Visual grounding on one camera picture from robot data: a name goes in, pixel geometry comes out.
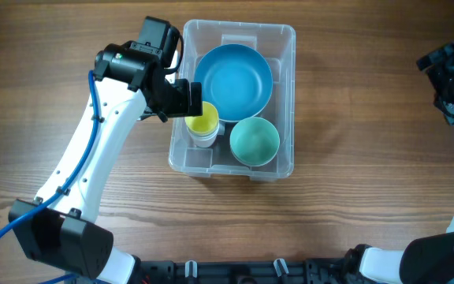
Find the blue plate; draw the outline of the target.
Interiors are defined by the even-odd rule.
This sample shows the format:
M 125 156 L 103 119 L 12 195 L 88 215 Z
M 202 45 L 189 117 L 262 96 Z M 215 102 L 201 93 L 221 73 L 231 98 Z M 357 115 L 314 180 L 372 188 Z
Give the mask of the blue plate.
M 241 44 L 210 50 L 195 68 L 203 100 L 213 104 L 219 118 L 238 122 L 262 112 L 271 99 L 273 75 L 267 60 Z

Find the clear plastic storage container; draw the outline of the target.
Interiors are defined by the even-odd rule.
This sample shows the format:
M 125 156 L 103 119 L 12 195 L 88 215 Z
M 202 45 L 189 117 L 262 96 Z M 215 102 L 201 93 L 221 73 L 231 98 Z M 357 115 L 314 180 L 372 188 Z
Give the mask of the clear plastic storage container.
M 208 178 L 213 174 L 248 176 L 253 181 L 286 178 L 294 168 L 296 32 L 287 24 L 189 20 L 184 26 L 184 58 L 179 77 L 194 81 L 195 68 L 210 50 L 241 44 L 258 51 L 269 63 L 273 92 L 254 117 L 270 121 L 279 132 L 280 147 L 264 166 L 246 166 L 232 154 L 229 136 L 238 122 L 219 118 L 215 142 L 208 148 L 193 144 L 183 118 L 173 122 L 169 165 L 182 173 Z

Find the yellow cup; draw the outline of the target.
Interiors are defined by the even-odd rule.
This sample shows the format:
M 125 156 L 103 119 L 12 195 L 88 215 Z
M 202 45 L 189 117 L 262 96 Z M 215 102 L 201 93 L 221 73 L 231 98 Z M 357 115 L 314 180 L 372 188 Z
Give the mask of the yellow cup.
M 188 130 L 198 136 L 211 134 L 219 123 L 219 114 L 213 104 L 203 101 L 202 111 L 200 116 L 186 117 L 184 119 Z

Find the pale green cup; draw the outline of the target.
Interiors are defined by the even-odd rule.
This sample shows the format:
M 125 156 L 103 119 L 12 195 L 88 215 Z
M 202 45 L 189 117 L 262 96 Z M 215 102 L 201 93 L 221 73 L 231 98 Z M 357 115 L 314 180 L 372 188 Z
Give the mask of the pale green cup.
M 195 133 L 189 133 L 189 136 L 192 138 L 192 140 L 193 139 L 206 140 L 206 139 L 210 139 L 213 137 L 215 137 L 215 139 L 216 139 L 217 133 L 210 133 L 208 135 L 197 135 Z

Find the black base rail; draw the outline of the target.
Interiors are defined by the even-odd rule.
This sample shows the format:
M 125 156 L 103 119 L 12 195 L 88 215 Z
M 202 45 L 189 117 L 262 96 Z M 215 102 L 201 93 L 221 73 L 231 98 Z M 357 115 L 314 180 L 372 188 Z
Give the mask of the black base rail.
M 206 263 L 189 260 L 140 261 L 129 278 L 135 284 L 341 284 L 370 283 L 358 271 L 346 268 L 346 261 L 307 259 L 300 262 L 278 258 L 262 262 Z

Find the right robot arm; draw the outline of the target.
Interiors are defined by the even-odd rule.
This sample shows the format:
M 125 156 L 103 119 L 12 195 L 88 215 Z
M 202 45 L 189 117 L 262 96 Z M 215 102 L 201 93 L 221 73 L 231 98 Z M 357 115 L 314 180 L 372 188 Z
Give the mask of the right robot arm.
M 421 57 L 416 65 L 435 90 L 434 106 L 454 125 L 454 43 Z M 350 283 L 454 282 L 454 216 L 445 233 L 413 240 L 403 251 L 368 246 L 350 250 L 340 276 Z

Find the pink cup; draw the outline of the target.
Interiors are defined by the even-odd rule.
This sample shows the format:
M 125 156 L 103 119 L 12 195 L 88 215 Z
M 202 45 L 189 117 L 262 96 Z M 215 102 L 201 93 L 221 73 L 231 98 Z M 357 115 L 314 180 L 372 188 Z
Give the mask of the pink cup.
M 215 137 L 206 140 L 193 139 L 192 142 L 197 147 L 208 148 L 215 142 Z

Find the mint green bowl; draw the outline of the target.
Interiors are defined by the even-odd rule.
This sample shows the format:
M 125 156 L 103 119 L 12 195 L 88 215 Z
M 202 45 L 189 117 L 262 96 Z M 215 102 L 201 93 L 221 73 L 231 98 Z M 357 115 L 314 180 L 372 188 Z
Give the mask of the mint green bowl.
M 239 121 L 229 136 L 229 145 L 235 158 L 246 166 L 264 166 L 277 154 L 280 136 L 276 127 L 259 117 Z

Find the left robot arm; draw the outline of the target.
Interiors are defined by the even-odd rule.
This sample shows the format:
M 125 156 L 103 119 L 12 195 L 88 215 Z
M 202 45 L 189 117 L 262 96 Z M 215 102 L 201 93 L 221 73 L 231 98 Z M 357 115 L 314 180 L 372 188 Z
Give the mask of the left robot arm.
M 147 17 L 135 41 L 98 52 L 88 74 L 90 98 L 55 172 L 31 202 L 16 200 L 9 224 L 30 260 L 106 283 L 142 283 L 138 257 L 114 247 L 96 224 L 102 191 L 133 126 L 203 112 L 198 83 L 168 81 L 184 40 L 168 21 Z

